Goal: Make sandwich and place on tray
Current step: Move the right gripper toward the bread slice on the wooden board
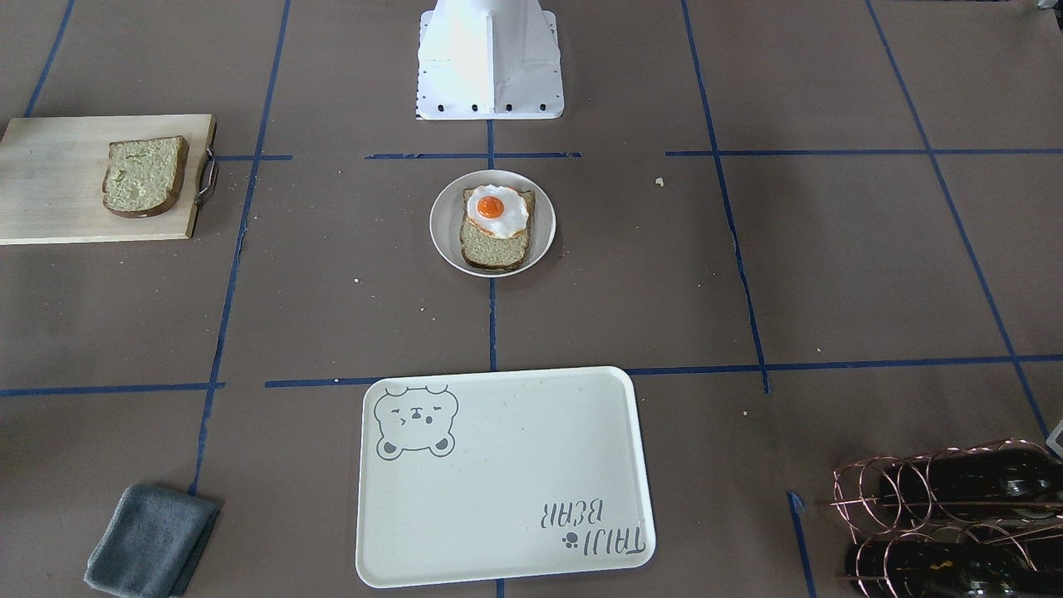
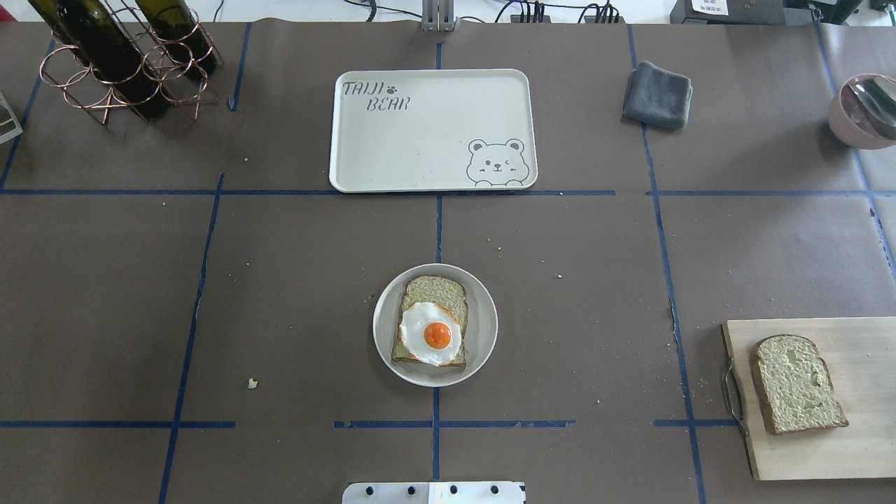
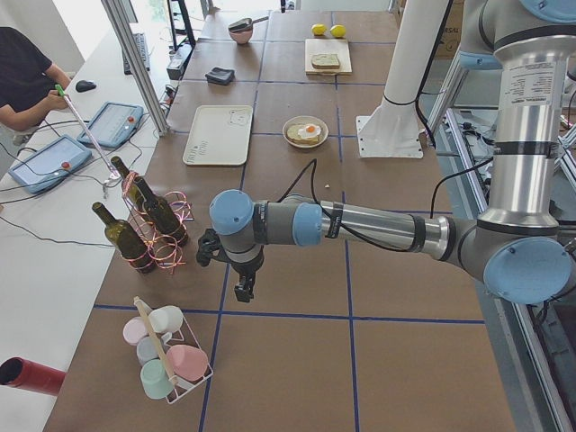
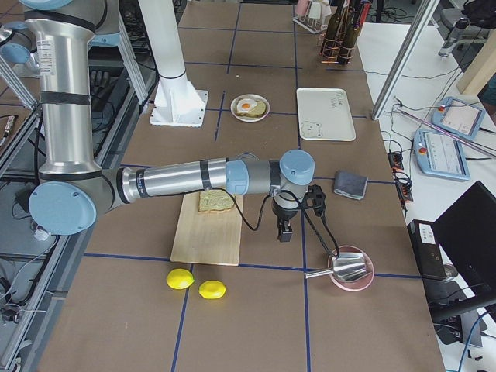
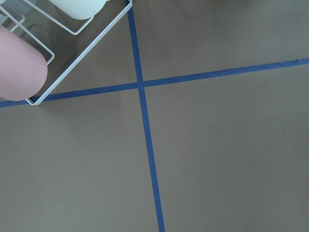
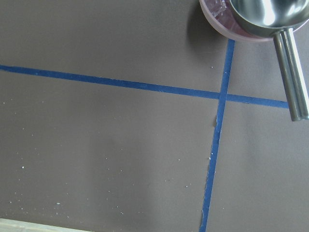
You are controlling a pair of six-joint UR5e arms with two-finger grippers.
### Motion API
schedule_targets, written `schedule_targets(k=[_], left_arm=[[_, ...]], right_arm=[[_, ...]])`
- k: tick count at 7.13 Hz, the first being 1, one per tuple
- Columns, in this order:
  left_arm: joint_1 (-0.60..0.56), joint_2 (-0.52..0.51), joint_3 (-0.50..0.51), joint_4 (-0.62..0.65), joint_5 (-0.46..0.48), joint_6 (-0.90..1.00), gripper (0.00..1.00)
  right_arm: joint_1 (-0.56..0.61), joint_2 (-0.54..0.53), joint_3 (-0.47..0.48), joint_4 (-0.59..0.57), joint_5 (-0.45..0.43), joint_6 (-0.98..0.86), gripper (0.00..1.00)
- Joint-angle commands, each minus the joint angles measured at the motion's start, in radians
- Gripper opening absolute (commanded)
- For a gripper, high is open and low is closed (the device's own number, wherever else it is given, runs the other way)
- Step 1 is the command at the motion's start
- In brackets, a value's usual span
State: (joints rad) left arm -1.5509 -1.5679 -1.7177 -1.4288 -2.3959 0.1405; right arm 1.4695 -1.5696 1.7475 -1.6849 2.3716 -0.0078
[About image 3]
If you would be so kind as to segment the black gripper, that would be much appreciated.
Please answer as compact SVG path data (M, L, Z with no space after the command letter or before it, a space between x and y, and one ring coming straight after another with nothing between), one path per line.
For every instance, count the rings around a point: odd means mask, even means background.
M238 283L234 287L238 302L251 302L254 298L253 290L256 283L256 274L263 263L264 257L256 256L245 263L233 262L231 264L239 277Z

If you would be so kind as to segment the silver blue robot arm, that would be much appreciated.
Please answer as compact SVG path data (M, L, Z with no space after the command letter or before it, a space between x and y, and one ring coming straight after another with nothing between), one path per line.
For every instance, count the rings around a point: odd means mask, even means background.
M396 253L425 253L462 268L509 302L550 301L575 264L557 239L549 204L564 80L575 51L572 1L468 1L460 60L502 71L487 209L476 220L426 218L285 193L253 201L232 189L211 202L197 262L229 263L239 301L253 298L268 244L314 246L355 239Z

